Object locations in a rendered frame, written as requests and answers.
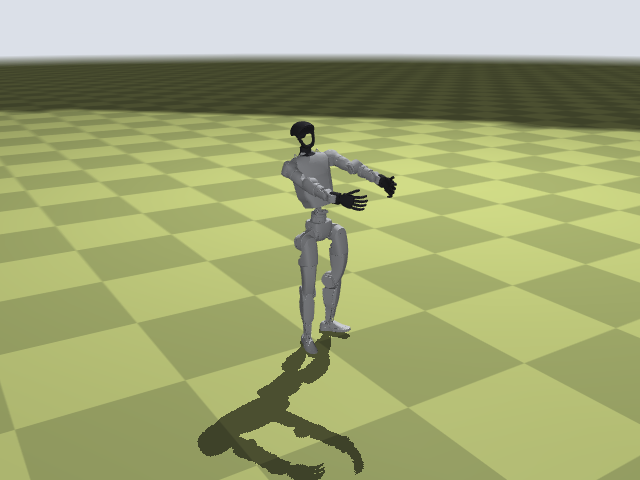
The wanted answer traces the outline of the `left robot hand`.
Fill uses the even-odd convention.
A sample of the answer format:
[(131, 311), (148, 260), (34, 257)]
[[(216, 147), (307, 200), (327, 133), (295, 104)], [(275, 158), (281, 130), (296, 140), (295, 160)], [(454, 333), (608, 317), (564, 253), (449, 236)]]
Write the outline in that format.
[(381, 188), (384, 188), (385, 192), (389, 194), (389, 196), (387, 196), (387, 198), (391, 198), (393, 197), (392, 194), (394, 194), (394, 190), (396, 190), (396, 185), (397, 183), (395, 183), (392, 179), (394, 179), (395, 177), (392, 176), (391, 178), (387, 178), (382, 174), (378, 174), (378, 176), (380, 176), (380, 180), (379, 180), (379, 185)]

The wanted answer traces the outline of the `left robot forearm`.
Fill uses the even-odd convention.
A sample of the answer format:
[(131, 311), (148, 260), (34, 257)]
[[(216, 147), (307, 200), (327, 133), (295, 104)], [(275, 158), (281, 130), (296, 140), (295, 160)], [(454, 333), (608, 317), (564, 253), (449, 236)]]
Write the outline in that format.
[(363, 163), (361, 163), (361, 165), (362, 166), (358, 168), (357, 175), (361, 178), (365, 178), (369, 182), (374, 182), (375, 184), (379, 185), (379, 180), (381, 178), (380, 176), (378, 176), (379, 173), (377, 171), (369, 169)]

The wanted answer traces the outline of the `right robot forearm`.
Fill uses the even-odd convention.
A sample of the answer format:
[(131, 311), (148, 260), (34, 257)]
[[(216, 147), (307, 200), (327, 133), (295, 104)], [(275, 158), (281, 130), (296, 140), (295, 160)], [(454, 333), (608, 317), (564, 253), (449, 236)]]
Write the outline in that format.
[(303, 179), (302, 186), (309, 194), (318, 196), (319, 198), (322, 198), (323, 201), (336, 203), (336, 195), (330, 194), (330, 192), (333, 192), (331, 189), (327, 189), (319, 183), (313, 183), (308, 178)]

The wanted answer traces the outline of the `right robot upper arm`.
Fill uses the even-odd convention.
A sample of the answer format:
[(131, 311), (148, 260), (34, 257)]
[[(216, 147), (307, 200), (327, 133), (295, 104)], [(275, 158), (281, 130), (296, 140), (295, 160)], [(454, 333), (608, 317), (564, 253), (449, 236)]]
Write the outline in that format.
[[(286, 178), (289, 178), (296, 185), (298, 185), (304, 191), (306, 191), (302, 186), (302, 181), (305, 178), (305, 176), (303, 175), (303, 173), (301, 173), (297, 169), (297, 165), (293, 161), (285, 161), (284, 162), (281, 174), (282, 174), (282, 176), (284, 176)], [(310, 179), (311, 182), (313, 182), (313, 183), (318, 183), (317, 179), (315, 179), (315, 178), (309, 178), (309, 177), (306, 177), (306, 178)]]

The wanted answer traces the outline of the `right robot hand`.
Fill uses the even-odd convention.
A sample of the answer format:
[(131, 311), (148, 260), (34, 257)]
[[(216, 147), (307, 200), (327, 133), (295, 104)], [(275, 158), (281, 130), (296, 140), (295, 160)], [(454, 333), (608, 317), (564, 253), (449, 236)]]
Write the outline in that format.
[[(355, 199), (363, 199), (363, 198), (366, 198), (367, 195), (365, 195), (365, 196), (354, 196), (354, 195), (351, 195), (351, 194), (359, 192), (359, 191), (360, 191), (360, 189), (357, 189), (357, 190), (353, 190), (351, 192), (344, 193), (344, 194), (341, 194), (341, 193), (338, 193), (338, 192), (330, 192), (330, 194), (336, 195), (336, 203), (332, 203), (332, 204), (339, 205), (341, 203), (344, 207), (346, 207), (348, 209), (362, 211), (362, 210), (364, 210), (364, 208), (357, 208), (357, 207), (365, 207), (367, 204), (356, 204), (356, 203), (366, 203), (366, 202), (368, 202), (368, 200), (355, 200)], [(353, 206), (356, 206), (356, 207), (353, 207)]]

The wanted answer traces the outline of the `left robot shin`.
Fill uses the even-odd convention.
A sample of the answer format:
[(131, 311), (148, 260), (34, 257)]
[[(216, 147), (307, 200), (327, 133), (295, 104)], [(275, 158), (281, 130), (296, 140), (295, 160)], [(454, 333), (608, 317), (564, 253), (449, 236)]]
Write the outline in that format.
[[(336, 307), (337, 307), (339, 296), (340, 296), (340, 289), (341, 289), (341, 279), (334, 287), (332, 288), (324, 287), (322, 289), (323, 301), (325, 304), (325, 323), (326, 324), (331, 324), (334, 321)], [(329, 320), (330, 320), (330, 323), (329, 323)]]

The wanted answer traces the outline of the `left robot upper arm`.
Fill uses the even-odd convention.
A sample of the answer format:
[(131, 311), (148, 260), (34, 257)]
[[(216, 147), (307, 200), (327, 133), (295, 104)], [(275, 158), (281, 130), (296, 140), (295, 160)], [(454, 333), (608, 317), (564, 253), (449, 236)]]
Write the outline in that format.
[(329, 159), (330, 166), (336, 166), (342, 170), (347, 171), (349, 174), (357, 174), (358, 168), (362, 166), (359, 160), (354, 159), (350, 162), (347, 158), (340, 155), (336, 150), (330, 149), (326, 150), (324, 153)]

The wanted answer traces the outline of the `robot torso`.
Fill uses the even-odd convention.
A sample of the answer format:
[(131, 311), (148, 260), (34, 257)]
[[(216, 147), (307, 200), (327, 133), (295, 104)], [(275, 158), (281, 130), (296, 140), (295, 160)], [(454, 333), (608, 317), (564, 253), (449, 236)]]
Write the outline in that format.
[[(333, 191), (329, 159), (324, 152), (317, 151), (318, 149), (316, 149), (316, 152), (311, 150), (311, 152), (315, 153), (312, 156), (300, 156), (305, 155), (305, 152), (300, 153), (298, 157), (294, 154), (294, 158), (291, 161), (297, 165), (297, 169), (303, 173), (305, 178), (315, 178), (323, 187)], [(332, 220), (327, 218), (326, 213), (328, 213), (328, 210), (322, 210), (321, 207), (330, 203), (328, 201), (323, 201), (322, 198), (319, 198), (318, 196), (309, 194), (294, 182), (293, 184), (297, 197), (303, 204), (304, 208), (315, 208), (314, 211), (311, 212), (311, 218), (306, 220), (306, 230), (313, 230), (313, 235), (316, 241), (326, 239), (332, 234)]]

